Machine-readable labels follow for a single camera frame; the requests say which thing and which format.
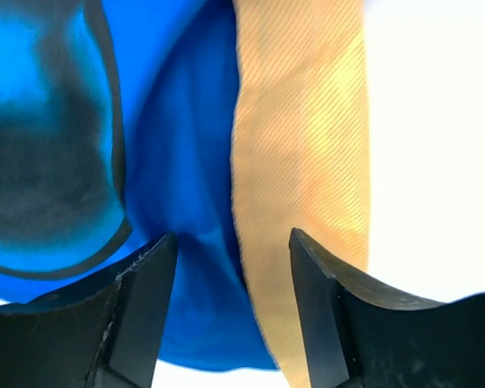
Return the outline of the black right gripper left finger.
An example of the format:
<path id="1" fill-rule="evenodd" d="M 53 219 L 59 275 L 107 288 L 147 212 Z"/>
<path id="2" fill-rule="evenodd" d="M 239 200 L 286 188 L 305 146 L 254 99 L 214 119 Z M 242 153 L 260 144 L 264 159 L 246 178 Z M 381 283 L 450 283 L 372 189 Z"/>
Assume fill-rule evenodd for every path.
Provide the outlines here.
<path id="1" fill-rule="evenodd" d="M 81 280 L 0 306 L 0 387 L 149 387 L 177 241 L 167 234 Z"/>

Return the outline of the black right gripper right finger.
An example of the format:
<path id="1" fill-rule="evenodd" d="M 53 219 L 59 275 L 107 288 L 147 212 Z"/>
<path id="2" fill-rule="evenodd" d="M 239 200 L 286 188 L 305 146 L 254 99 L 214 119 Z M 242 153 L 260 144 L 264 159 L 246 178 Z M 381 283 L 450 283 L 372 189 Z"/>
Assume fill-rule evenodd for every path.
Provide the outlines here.
<path id="1" fill-rule="evenodd" d="M 314 387 L 485 387 L 485 293 L 442 303 L 391 287 L 303 230 L 290 263 Z"/>

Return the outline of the yellow printed pillowcase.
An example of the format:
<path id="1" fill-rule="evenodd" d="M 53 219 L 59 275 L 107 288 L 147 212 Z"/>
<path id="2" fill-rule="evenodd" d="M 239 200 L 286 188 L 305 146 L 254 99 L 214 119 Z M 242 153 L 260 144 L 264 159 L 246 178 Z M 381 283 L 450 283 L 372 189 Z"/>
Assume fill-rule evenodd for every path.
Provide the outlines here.
<path id="1" fill-rule="evenodd" d="M 369 118 L 361 1 L 237 1 L 241 89 L 231 150 L 242 268 L 268 351 L 310 377 L 289 261 L 300 228 L 369 257 Z"/>

